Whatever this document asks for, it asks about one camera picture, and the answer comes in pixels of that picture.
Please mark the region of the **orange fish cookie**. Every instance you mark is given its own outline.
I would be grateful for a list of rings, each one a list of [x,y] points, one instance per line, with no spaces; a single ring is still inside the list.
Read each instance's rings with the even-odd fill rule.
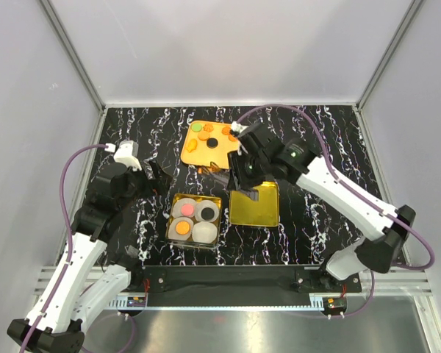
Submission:
[[[209,165],[203,165],[198,168],[199,174],[216,174],[221,172],[223,169],[220,168],[216,163],[211,162]]]
[[[190,139],[185,146],[185,149],[188,153],[191,153],[197,149],[198,141],[196,139]]]

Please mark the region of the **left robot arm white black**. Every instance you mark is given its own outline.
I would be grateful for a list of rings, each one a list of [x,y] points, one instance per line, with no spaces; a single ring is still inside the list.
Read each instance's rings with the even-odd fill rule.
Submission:
[[[7,329],[21,352],[79,352],[85,333],[109,302],[121,291],[143,285],[141,261],[125,253],[83,288],[93,264],[121,227],[124,211],[141,199],[167,195],[172,176],[155,161],[149,165],[152,177],[143,168],[111,163],[90,183],[50,282],[26,317],[12,320]]]

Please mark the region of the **orange fish cookie top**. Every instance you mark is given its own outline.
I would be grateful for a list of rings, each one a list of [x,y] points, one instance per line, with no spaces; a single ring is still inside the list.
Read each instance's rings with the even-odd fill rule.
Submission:
[[[220,168],[216,163],[211,162],[209,165],[203,165],[198,168],[199,174],[216,174],[221,172],[223,169]]]

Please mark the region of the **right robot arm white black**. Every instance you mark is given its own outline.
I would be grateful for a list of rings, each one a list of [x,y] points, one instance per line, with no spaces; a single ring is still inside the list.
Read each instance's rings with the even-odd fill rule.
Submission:
[[[350,220],[362,239],[330,255],[322,264],[319,283],[336,291],[352,275],[364,270],[386,274],[406,242],[415,211],[396,208],[377,199],[336,171],[328,158],[294,138],[284,142],[264,124],[233,123],[228,136],[239,147],[227,154],[229,175],[223,178],[230,191],[259,200],[256,187],[267,177],[285,180],[324,200]]]

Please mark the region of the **pink round cookie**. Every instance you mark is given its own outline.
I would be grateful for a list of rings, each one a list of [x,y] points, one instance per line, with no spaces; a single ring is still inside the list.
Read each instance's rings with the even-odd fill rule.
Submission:
[[[195,207],[192,204],[183,204],[181,213],[184,217],[192,217],[195,212]]]

